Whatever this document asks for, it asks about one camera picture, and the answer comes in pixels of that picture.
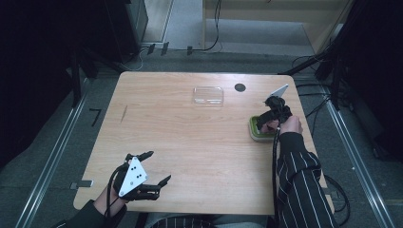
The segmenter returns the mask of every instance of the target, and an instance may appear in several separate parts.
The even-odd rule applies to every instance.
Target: power cord
[[[317,122],[317,113],[323,106],[325,106],[330,101],[330,99],[331,99],[330,96],[326,96],[326,98],[318,106],[316,106],[310,113],[305,115],[305,118],[308,118],[312,114],[316,113],[315,117],[314,117],[314,123],[312,126],[311,136],[314,136],[314,133],[315,133],[315,126],[316,126],[316,122]]]
[[[115,169],[115,171],[113,171],[112,175],[111,175],[110,178],[109,178],[109,182],[107,183],[107,189],[106,189],[107,195],[106,195],[106,211],[105,211],[105,215],[106,215],[106,219],[107,219],[108,221],[111,220],[110,207],[111,207],[111,206],[113,205],[113,203],[115,203],[116,200],[119,198],[119,197],[116,198],[112,203],[110,203],[110,191],[111,191],[111,188],[112,188],[112,182],[113,182],[113,180],[114,180],[116,174],[118,174],[118,172],[121,171],[122,169],[124,169],[124,165],[121,165],[121,166],[117,167],[117,168]]]
[[[330,96],[330,93],[305,93],[305,94],[298,94],[299,97],[306,97],[306,96],[316,96],[316,95],[322,95],[322,96]]]
[[[331,87],[330,85],[324,85],[324,84],[321,84],[321,83],[317,83],[317,84],[301,84],[301,85],[296,85],[296,88],[305,87],[305,86],[327,86],[327,87]]]
[[[216,9],[215,9],[215,14],[214,14],[214,21],[215,21],[215,25],[216,25],[216,32],[217,32],[217,36],[216,36],[216,41],[214,42],[214,44],[209,47],[209,48],[205,48],[205,49],[192,49],[192,52],[202,52],[202,53],[217,53],[220,52],[222,50],[222,43],[220,43],[220,50],[215,51],[215,52],[207,52],[208,50],[212,49],[213,47],[216,46],[217,42],[219,41],[220,38],[220,30],[219,30],[219,21],[220,21],[220,14],[221,14],[221,0],[217,1],[217,5],[216,5]],[[142,69],[143,67],[143,58],[142,58],[142,53],[145,52],[146,50],[149,50],[151,48],[151,46],[145,46],[142,47],[142,50],[139,53],[139,59],[141,61],[141,65],[140,67],[136,68],[136,69],[131,69],[130,67],[127,67],[125,64],[131,62],[134,58],[135,55],[133,55],[128,61],[126,61],[124,64],[120,64],[121,67],[129,70],[129,71],[139,71],[140,69]],[[167,48],[166,50],[171,50],[171,51],[189,51],[188,49],[176,49],[176,48]]]
[[[279,136],[279,131],[281,128],[281,120],[284,118],[284,114],[282,112],[282,109],[284,108],[282,101],[280,100],[279,97],[274,97],[278,99],[278,103],[280,104],[280,107],[278,107],[279,110],[279,117],[278,117],[278,127],[276,130],[276,135],[273,140],[273,158],[272,158],[272,185],[273,185],[273,201],[274,201],[274,208],[275,208],[275,225],[278,227],[279,225],[279,217],[278,217],[278,195],[277,195],[277,151],[278,151],[278,136]]]
[[[304,55],[304,56],[299,56],[296,59],[293,60],[293,62],[291,63],[291,68],[294,68],[294,64],[296,63],[297,60],[300,60],[302,58],[307,58],[307,60],[314,58],[316,59],[316,55]],[[318,63],[323,63],[323,62],[328,62],[328,61],[321,61],[316,59]],[[312,65],[309,66],[309,68],[311,68],[314,71],[317,71]]]
[[[333,180],[332,178],[330,178],[327,175],[324,175],[324,177],[325,177],[325,180],[328,181],[330,184],[332,184],[332,186],[334,186],[337,189],[337,191],[341,194],[341,196],[343,196],[343,198],[344,198],[344,205],[340,209],[335,209],[335,212],[341,212],[345,208],[347,208],[346,218],[338,224],[339,226],[342,226],[342,225],[346,224],[346,222],[349,220],[350,215],[351,215],[351,206],[350,206],[349,199],[347,198],[347,194],[344,192],[344,190],[340,186],[340,184],[338,184],[335,180]]]

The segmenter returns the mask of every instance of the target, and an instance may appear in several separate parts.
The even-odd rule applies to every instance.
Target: black cable
[[[316,96],[316,95],[330,96],[331,94],[329,94],[329,93],[305,93],[305,94],[298,94],[299,97],[304,97],[304,96]]]
[[[323,100],[318,106],[316,106],[314,108],[314,110],[312,110],[309,114],[305,115],[305,118],[308,118],[309,116],[314,114],[316,111],[321,109],[328,101],[330,101],[330,97],[326,97],[325,100]]]
[[[217,44],[217,42],[219,41],[219,38],[220,38],[220,30],[219,30],[220,15],[221,15],[221,0],[218,0],[218,1],[217,1],[217,5],[216,5],[215,14],[214,14],[214,21],[215,21],[216,32],[217,32],[216,41],[215,41],[214,44],[213,44],[211,47],[209,47],[209,48],[205,48],[205,49],[193,49],[192,51],[207,51],[207,50],[210,50],[210,49],[212,49],[213,47],[216,46],[216,44]],[[188,49],[172,49],[172,48],[168,48],[168,50],[188,51]]]
[[[303,87],[303,86],[327,86],[327,87],[331,87],[330,85],[323,85],[323,84],[301,84],[301,85],[296,85],[296,87]]]
[[[341,209],[338,209],[338,210],[337,210],[337,212],[340,212],[340,211],[342,211],[344,208],[347,207],[347,215],[346,215],[346,218],[338,224],[339,226],[342,226],[342,225],[344,225],[344,224],[349,220],[349,218],[350,218],[351,207],[350,207],[349,199],[347,198],[347,194],[344,192],[344,190],[343,190],[343,188],[340,186],[340,184],[338,184],[335,180],[333,180],[332,178],[330,178],[330,177],[327,176],[327,175],[324,175],[324,177],[325,177],[325,180],[327,180],[330,184],[332,184],[332,186],[334,186],[334,187],[337,189],[337,191],[338,191],[338,192],[343,196],[343,198],[344,198],[345,204],[343,205],[343,207],[342,207]]]
[[[117,167],[116,169],[115,169],[115,171],[113,171],[113,173],[112,173],[112,175],[110,176],[110,178],[109,178],[109,182],[107,183],[107,195],[106,195],[106,211],[105,211],[105,214],[106,214],[106,218],[107,218],[107,220],[110,220],[111,219],[111,216],[110,216],[110,207],[113,205],[113,203],[117,200],[117,199],[115,199],[115,201],[111,204],[110,203],[110,190],[111,190],[111,188],[112,188],[112,182],[113,182],[113,179],[115,178],[115,176],[116,176],[116,174],[121,170],[121,169],[123,169],[124,168],[124,164],[123,165],[121,165],[121,166],[119,166],[119,167]]]
[[[278,127],[276,130],[276,135],[273,140],[273,158],[272,158],[272,183],[273,183],[273,202],[275,207],[275,226],[278,227],[279,225],[279,217],[278,217],[278,195],[277,195],[277,147],[278,147],[278,136],[279,131],[281,129],[281,120],[283,120],[284,114],[282,109],[284,108],[282,101],[279,97],[276,97],[280,103],[280,107],[277,107],[279,110],[279,117],[278,117]]]
[[[315,126],[317,123],[317,114],[319,113],[320,109],[317,110],[317,113],[315,113],[315,117],[314,117],[314,123],[312,125],[312,131],[311,131],[311,137],[314,137],[314,133],[315,133]]]
[[[308,58],[307,61],[310,60],[311,58],[314,58],[314,59],[317,61],[317,63],[331,62],[331,60],[320,60],[320,59],[317,59],[317,56],[316,56],[316,55],[305,55],[305,56],[299,56],[299,57],[297,57],[295,60],[293,60],[293,62],[291,63],[291,68],[294,68],[294,64],[296,63],[296,61],[299,60],[299,59],[302,59],[302,58]],[[317,71],[317,69],[313,68],[312,65],[309,65],[308,67],[311,68],[311,69],[314,70],[314,71]]]

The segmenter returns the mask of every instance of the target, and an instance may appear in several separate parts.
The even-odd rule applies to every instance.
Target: striped sleeve
[[[279,137],[279,227],[338,227],[319,184],[321,167],[298,133]]]

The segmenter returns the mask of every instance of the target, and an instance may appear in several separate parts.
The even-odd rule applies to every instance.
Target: clear plastic container
[[[224,90],[218,86],[197,86],[193,90],[193,103],[197,106],[223,106]]]

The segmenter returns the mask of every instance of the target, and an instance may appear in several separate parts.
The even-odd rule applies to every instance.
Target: table top
[[[236,84],[246,89],[238,92]],[[307,149],[316,153],[290,76],[123,73],[83,176],[94,180],[93,186],[78,190],[74,206],[80,209],[96,199],[127,153],[151,150],[154,155],[142,162],[145,183],[172,178],[157,201],[132,201],[128,210],[273,215],[272,144],[255,142],[248,121],[269,110],[265,99],[285,84],[289,87],[282,98],[300,117]],[[194,88],[199,86],[220,87],[223,104],[195,104]],[[323,178],[321,185],[326,186]]]

